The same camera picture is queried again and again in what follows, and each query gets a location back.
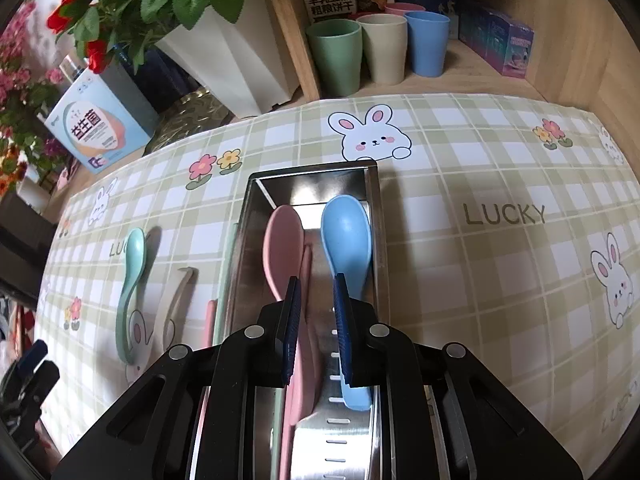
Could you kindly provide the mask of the pink chopstick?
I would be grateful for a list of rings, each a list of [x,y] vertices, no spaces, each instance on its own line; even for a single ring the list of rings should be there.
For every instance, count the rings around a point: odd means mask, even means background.
[[[210,371],[210,360],[212,359],[212,354],[209,352],[209,349],[213,347],[214,341],[214,331],[215,331],[215,318],[217,311],[217,299],[209,300],[206,306],[205,312],[205,332],[203,336],[203,349],[208,353],[206,354],[206,361],[204,367],[204,387],[202,390],[202,403],[200,414],[198,415],[198,426],[196,426],[196,434],[195,434],[195,448],[194,448],[194,460],[198,459],[198,454],[200,454],[200,445],[202,440],[202,432],[205,420],[205,410],[206,403],[208,400],[208,392],[209,392],[209,384],[210,378],[212,377],[212,372]]]

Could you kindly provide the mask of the pink spoon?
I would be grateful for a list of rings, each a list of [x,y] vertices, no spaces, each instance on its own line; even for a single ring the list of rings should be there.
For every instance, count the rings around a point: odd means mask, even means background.
[[[296,424],[314,410],[320,391],[321,361],[317,336],[307,322],[311,247],[305,243],[305,232],[299,215],[288,205],[277,207],[271,214],[262,243],[262,266],[274,299],[285,298],[288,281],[300,281],[300,322],[293,375],[285,390],[279,477],[291,474],[291,454]]]

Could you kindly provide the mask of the beige spoon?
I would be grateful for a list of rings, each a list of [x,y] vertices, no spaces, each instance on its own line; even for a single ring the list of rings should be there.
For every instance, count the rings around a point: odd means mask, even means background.
[[[157,308],[151,337],[151,356],[154,360],[167,350],[175,338],[174,314],[194,271],[194,268],[185,266],[172,271],[169,275],[168,284],[165,286],[163,296],[160,298],[160,305]]]

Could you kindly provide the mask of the blue spoon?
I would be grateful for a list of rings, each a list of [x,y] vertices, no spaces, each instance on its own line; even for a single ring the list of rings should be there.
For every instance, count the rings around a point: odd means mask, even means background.
[[[368,216],[359,200],[351,195],[332,198],[323,209],[321,240],[332,278],[344,274],[350,298],[363,300],[372,257],[372,238]],[[338,345],[343,350],[346,332],[334,307]],[[340,357],[341,393],[346,408],[356,412],[370,410],[372,401],[368,387],[352,388],[346,384],[342,355]]]

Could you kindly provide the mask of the teal green spoon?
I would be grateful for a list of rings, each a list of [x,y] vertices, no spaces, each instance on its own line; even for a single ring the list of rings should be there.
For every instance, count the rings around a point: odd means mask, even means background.
[[[142,277],[146,260],[145,235],[142,229],[133,229],[126,240],[125,275],[122,282],[115,322],[115,342],[119,359],[125,364],[134,362],[128,332],[129,301]]]

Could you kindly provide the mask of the stainless steel utensil tray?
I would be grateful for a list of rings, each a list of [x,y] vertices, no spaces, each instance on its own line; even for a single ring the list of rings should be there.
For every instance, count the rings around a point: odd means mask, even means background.
[[[372,234],[372,257],[364,301],[390,319],[384,219],[375,162],[330,162],[255,172],[247,181],[228,273],[224,333],[256,322],[274,300],[262,266],[262,241],[269,217],[279,206],[293,207],[311,248],[307,320],[320,353],[320,390],[314,410],[294,428],[291,479],[377,479],[380,410],[346,408],[338,376],[338,340],[333,311],[332,273],[321,241],[322,211],[332,198],[350,195],[363,206]]]

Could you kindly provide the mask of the gold embossed tin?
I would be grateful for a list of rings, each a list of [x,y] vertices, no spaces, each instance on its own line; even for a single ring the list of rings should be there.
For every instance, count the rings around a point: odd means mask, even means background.
[[[227,125],[234,117],[208,89],[201,87],[183,96],[160,115],[160,123],[143,155],[203,131]]]

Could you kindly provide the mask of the blue probiotic box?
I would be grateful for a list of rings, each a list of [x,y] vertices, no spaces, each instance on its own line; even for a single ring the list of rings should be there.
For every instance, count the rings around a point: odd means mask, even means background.
[[[44,124],[82,166],[98,174],[152,138],[157,112],[118,64],[96,74],[86,68]]]

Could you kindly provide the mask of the white flower pot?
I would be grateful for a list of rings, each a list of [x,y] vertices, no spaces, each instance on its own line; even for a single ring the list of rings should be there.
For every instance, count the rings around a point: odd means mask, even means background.
[[[239,118],[270,112],[299,87],[270,0],[245,0],[234,24],[207,8],[192,29],[178,26],[157,47]]]

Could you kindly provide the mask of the pink flower bouquet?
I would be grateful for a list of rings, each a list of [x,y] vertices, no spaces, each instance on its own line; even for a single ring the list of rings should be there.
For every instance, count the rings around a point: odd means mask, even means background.
[[[1,193],[15,191],[27,171],[39,179],[70,161],[70,153],[43,123],[61,96],[59,70],[35,76],[28,65],[27,21],[34,0],[24,0],[1,34]]]

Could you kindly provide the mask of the beige cup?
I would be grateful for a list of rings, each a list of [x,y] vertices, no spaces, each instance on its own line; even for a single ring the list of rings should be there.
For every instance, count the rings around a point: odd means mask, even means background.
[[[376,84],[400,84],[405,78],[408,49],[407,20],[395,14],[368,14],[357,18],[363,51]]]

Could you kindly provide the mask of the blue cup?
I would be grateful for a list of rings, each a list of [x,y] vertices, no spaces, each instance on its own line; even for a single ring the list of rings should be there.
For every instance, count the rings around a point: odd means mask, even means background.
[[[444,71],[450,18],[428,11],[405,14],[412,70],[422,77],[439,77]]]

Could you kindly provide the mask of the purple small box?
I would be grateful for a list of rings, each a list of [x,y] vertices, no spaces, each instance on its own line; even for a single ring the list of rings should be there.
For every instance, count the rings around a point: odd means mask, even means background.
[[[502,76],[526,77],[534,37],[528,25],[487,6],[468,6],[460,16],[459,39]]]

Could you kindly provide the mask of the pink cup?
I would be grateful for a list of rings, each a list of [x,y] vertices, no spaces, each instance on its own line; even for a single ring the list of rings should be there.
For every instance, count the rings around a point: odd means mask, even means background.
[[[421,12],[424,10],[424,6],[411,2],[387,3],[386,6],[384,6],[385,13],[399,16],[404,16],[408,12]]]

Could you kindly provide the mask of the wooden shelf unit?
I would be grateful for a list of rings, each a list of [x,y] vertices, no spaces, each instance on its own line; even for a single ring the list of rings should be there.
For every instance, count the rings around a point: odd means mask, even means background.
[[[322,18],[402,18],[433,11],[449,29],[441,74],[386,84],[364,76],[357,96],[463,92],[525,96],[590,110],[631,166],[639,162],[639,0],[271,0],[302,100],[326,97],[307,35]]]

